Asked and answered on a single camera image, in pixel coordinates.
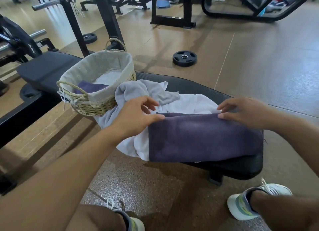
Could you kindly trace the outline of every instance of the purple towel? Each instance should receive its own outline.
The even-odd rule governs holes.
[[[92,93],[92,92],[96,92],[99,90],[102,90],[106,87],[108,87],[109,85],[103,85],[103,84],[95,84],[95,83],[90,83],[88,81],[82,80],[79,84],[78,87],[81,88],[82,90],[84,90],[87,93]],[[73,93],[75,94],[83,94],[81,91],[79,91],[78,89],[74,89]]]
[[[220,161],[263,151],[263,131],[219,119],[218,114],[164,115],[148,127],[150,161]]]

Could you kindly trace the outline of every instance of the ankle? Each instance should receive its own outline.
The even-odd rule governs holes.
[[[251,208],[258,212],[259,207],[262,205],[262,202],[266,200],[268,196],[269,194],[264,191],[253,191],[249,201]]]
[[[119,216],[119,220],[120,220],[120,227],[121,227],[121,231],[126,231],[127,228],[126,228],[126,224],[125,224],[125,221],[124,221],[124,218],[121,214],[117,213],[116,215]]]

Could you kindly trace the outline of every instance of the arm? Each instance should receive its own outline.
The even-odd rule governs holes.
[[[236,107],[239,112],[229,112]],[[234,120],[249,128],[276,132],[287,140],[319,177],[319,127],[253,98],[230,98],[217,109],[222,110],[219,118]]]
[[[65,230],[87,187],[114,148],[163,115],[149,114],[158,103],[148,96],[128,101],[112,125],[0,199],[2,231]]]

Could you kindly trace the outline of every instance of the person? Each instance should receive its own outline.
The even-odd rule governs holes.
[[[122,140],[142,132],[164,116],[150,115],[158,103],[148,96],[129,100],[111,126],[60,157],[0,199],[2,231],[144,231],[139,219],[121,210],[79,205],[95,174]],[[229,112],[239,108],[239,112]],[[319,175],[319,128],[252,98],[231,98],[218,108],[219,118],[277,132]],[[319,201],[292,196],[278,184],[253,187],[227,201],[238,220],[261,216],[272,231],[319,230]]]

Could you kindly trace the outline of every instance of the gym floor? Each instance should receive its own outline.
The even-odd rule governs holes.
[[[23,10],[23,3],[11,7]],[[243,10],[232,0],[214,7]],[[99,51],[108,34],[96,6],[88,9],[85,18],[77,19],[83,33],[95,31],[98,41],[88,48]],[[15,10],[13,15],[3,14],[14,20]],[[182,16],[182,7],[161,9],[158,14]],[[231,96],[256,97],[319,124],[317,15],[319,5],[306,3],[282,21],[263,24],[208,18],[200,5],[194,5],[197,27],[191,30],[151,25],[151,11],[137,9],[118,22],[135,70],[182,77]],[[30,10],[19,20],[15,21],[28,33],[45,28],[46,37],[57,48],[82,56],[77,42],[72,43],[74,36],[60,7]],[[179,50],[195,52],[197,64],[189,68],[173,65],[172,55]],[[0,116],[22,102],[18,93],[23,84],[22,79],[12,81],[9,92],[0,98]],[[68,105],[63,111],[60,103],[0,150],[0,169],[22,182],[98,131],[95,123],[81,118]],[[56,136],[63,137],[48,148],[46,143]],[[264,177],[268,183],[288,186],[296,195],[319,197],[319,179],[280,136],[265,131],[265,139],[263,171],[249,181],[226,177],[221,187],[209,183],[204,170],[179,163],[145,162],[114,151],[82,202],[106,205],[106,199],[112,198],[115,206],[140,217],[152,231],[269,230],[261,219],[234,220],[226,208],[228,196],[259,185]]]

